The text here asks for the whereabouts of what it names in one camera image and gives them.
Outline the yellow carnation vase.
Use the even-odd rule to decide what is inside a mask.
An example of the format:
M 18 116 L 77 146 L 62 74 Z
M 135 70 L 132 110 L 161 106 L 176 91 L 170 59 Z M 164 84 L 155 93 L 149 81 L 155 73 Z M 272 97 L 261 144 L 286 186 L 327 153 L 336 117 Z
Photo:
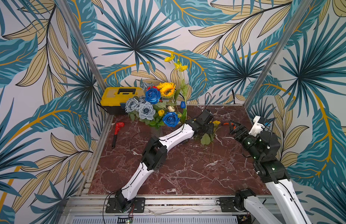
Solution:
M 213 123 L 213 132 L 215 132 L 220 127 L 221 122 L 218 120 L 215 120 L 212 123 Z

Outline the tall sunflower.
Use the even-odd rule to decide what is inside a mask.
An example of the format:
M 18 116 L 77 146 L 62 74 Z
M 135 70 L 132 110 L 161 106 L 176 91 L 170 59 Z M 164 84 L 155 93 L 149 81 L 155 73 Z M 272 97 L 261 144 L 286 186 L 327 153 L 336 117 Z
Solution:
M 176 85 L 174 83 L 160 83 L 157 88 L 160 91 L 161 97 L 172 98 L 175 94 Z

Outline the tall yellow blossom stem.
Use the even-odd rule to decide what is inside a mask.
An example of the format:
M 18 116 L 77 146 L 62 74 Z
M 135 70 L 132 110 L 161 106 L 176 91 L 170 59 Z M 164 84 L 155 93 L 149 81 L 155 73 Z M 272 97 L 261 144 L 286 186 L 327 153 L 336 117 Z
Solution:
M 180 119 L 180 124 L 185 124 L 187 120 L 188 110 L 182 109 L 180 103 L 182 101 L 186 102 L 187 105 L 187 93 L 188 93 L 188 84 L 185 81 L 184 72 L 188 69 L 187 65 L 184 65 L 180 59 L 178 59 L 173 53 L 171 56 L 165 58 L 165 62 L 173 63 L 174 70 L 172 71 L 173 81 L 167 83 L 174 83 L 176 85 L 175 94 L 172 98 L 164 98 L 168 100 L 168 106 L 172 106 L 175 109 L 175 113 L 178 114 Z

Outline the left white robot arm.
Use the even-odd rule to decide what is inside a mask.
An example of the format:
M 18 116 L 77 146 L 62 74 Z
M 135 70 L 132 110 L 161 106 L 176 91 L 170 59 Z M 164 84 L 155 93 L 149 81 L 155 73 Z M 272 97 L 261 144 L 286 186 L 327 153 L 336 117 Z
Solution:
M 147 178 L 154 171 L 157 171 L 166 161 L 168 152 L 175 146 L 190 140 L 198 134 L 213 133 L 214 125 L 211 122 L 214 118 L 209 109 L 205 109 L 196 118 L 187 120 L 175 131 L 162 136 L 153 136 L 149 139 L 142 153 L 141 162 L 130 178 L 128 183 L 119 189 L 114 199 L 117 209 L 124 213 L 127 212 L 137 196 L 138 190 L 142 187 Z

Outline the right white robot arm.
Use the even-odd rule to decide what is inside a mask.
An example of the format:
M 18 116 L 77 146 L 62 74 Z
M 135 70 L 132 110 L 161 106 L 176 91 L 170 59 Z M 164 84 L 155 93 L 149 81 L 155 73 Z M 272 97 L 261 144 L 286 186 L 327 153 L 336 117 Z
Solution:
M 253 159 L 253 166 L 266 185 L 287 224 L 310 224 L 285 166 L 276 158 L 280 148 L 277 135 L 266 131 L 261 117 L 256 117 L 253 127 L 230 121 L 230 134 Z M 247 211 L 261 224 L 279 224 L 280 221 L 259 201 L 251 189 L 239 190 L 234 198 L 237 211 Z

